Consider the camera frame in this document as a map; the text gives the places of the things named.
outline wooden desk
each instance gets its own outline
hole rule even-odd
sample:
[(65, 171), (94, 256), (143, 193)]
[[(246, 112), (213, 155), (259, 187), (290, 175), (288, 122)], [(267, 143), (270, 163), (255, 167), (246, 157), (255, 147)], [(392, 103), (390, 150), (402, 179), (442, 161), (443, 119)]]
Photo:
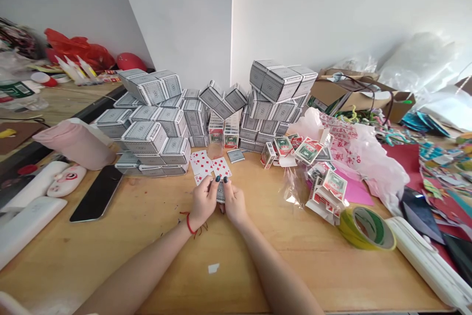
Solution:
[[(248, 213), (269, 242), (308, 284), (326, 312), (447, 311), (400, 251), (350, 246), (337, 229), (279, 194), (283, 169), (262, 169), (260, 155), (231, 165), (245, 191)], [(98, 172), (88, 172), (68, 205), (0, 272), (0, 289), (34, 314), (70, 314), (133, 254), (189, 211), (193, 173), (166, 178), (126, 177), (103, 219), (68, 219)], [(374, 210), (389, 217), (376, 203)], [(220, 263), (215, 274), (208, 266)], [(190, 239), (139, 314), (267, 313), (256, 269), (225, 215)]]
[[(37, 115), (42, 115), (42, 118), (45, 119), (48, 125), (54, 126), (62, 120), (72, 117), (80, 110), (85, 109), (87, 106), (100, 99), (100, 97), (108, 95), (108, 93), (110, 93), (112, 90), (116, 89), (120, 85), (121, 83), (104, 83), (97, 86), (76, 86), (72, 82), (67, 82), (59, 84), (55, 88), (47, 87), (41, 90), (41, 97), (43, 97), (49, 103), (49, 106), (47, 108), (39, 111), (26, 111), (19, 114), (10, 110), (0, 109), (0, 117), (25, 119)], [(10, 153), (0, 155), (0, 162), (12, 156), (20, 149), (29, 145), (31, 142), (32, 140), (29, 139)]]

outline yellow tape roll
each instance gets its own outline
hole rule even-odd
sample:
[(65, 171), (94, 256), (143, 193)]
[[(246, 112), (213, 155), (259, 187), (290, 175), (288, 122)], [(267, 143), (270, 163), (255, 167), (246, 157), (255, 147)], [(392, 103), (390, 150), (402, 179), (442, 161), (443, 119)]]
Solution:
[(392, 251), (397, 245), (387, 223), (368, 208), (354, 207), (342, 211), (338, 229), (358, 249)]

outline forearm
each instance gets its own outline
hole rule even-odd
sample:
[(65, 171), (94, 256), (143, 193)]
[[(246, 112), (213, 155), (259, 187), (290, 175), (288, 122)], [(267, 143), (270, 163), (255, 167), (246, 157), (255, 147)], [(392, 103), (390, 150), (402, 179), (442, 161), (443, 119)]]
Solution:
[(147, 299), (192, 234), (185, 221), (113, 273), (74, 315), (131, 315)]
[(256, 265), (265, 296), (274, 314), (324, 314), (310, 289), (252, 221), (238, 229)]

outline hand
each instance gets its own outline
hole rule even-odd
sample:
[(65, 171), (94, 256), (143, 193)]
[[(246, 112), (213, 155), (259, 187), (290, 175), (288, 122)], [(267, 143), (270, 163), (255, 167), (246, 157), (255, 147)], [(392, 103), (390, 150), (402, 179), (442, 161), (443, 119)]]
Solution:
[(188, 222), (193, 231), (197, 231), (207, 221), (216, 207), (218, 183), (208, 175), (193, 190), (193, 207)]
[(233, 183), (227, 177), (223, 180), (223, 187), (225, 189), (225, 208), (228, 218), (236, 228), (246, 225), (250, 219), (246, 212), (243, 191), (233, 186)]

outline black smartphone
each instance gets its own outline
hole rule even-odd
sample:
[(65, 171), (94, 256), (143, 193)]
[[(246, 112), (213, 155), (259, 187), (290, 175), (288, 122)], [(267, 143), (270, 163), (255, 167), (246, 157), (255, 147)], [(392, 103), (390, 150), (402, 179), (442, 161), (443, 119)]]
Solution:
[(72, 213), (69, 221), (71, 223), (87, 222), (100, 218), (105, 213), (122, 177), (123, 174), (115, 166), (105, 166)]

